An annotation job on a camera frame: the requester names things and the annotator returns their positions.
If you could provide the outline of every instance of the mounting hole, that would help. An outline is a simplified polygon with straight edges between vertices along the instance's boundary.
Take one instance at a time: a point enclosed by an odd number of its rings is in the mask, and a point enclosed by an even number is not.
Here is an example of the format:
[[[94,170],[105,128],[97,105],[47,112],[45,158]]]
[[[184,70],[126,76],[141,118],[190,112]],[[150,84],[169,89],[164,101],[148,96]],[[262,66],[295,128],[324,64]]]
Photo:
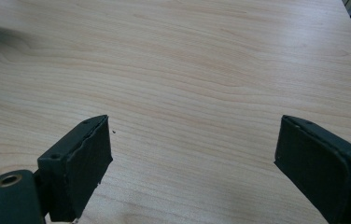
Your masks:
[[[50,155],[50,158],[53,159],[53,160],[56,160],[56,159],[59,159],[60,158],[60,154],[59,153],[55,153],[55,154],[51,154]]]
[[[0,188],[12,186],[21,181],[21,175],[7,175],[0,179]]]

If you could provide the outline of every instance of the wood grain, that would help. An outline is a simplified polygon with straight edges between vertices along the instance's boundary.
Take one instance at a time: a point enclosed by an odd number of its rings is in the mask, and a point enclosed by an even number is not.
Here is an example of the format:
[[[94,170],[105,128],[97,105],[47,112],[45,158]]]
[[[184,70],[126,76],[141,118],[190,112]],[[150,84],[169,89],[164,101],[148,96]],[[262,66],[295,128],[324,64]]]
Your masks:
[[[340,0],[0,0],[0,174],[81,120],[114,161],[79,223],[325,223],[274,166],[280,118],[351,142]]]

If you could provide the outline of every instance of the wooden table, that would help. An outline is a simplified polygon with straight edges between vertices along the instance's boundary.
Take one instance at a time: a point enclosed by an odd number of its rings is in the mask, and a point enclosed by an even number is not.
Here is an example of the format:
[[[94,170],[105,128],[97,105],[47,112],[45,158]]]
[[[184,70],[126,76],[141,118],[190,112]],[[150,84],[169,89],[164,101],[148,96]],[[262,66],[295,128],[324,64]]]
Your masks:
[[[341,0],[0,0],[0,174],[101,114],[114,161],[79,223],[325,223],[274,151],[283,114],[351,142],[351,20]]]

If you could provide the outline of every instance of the table surface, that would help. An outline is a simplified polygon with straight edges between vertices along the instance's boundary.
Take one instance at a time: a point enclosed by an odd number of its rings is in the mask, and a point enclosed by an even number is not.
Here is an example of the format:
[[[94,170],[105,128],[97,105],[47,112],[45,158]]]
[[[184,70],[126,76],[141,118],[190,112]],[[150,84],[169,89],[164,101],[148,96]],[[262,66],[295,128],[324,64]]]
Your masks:
[[[84,119],[112,153],[79,223],[325,223],[273,164],[283,114],[351,142],[341,0],[0,0],[0,174]]]

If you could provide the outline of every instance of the screw hole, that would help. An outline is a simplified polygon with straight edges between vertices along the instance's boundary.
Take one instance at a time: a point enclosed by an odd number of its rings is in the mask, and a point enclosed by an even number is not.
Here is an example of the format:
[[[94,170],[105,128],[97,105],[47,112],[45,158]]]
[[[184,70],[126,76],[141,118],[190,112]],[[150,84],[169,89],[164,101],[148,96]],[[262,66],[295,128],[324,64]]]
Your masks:
[[[12,186],[21,181],[21,175],[8,175],[0,179],[0,188]]]
[[[50,158],[53,159],[53,160],[59,159],[60,158],[60,154],[58,154],[58,153],[51,154]]]

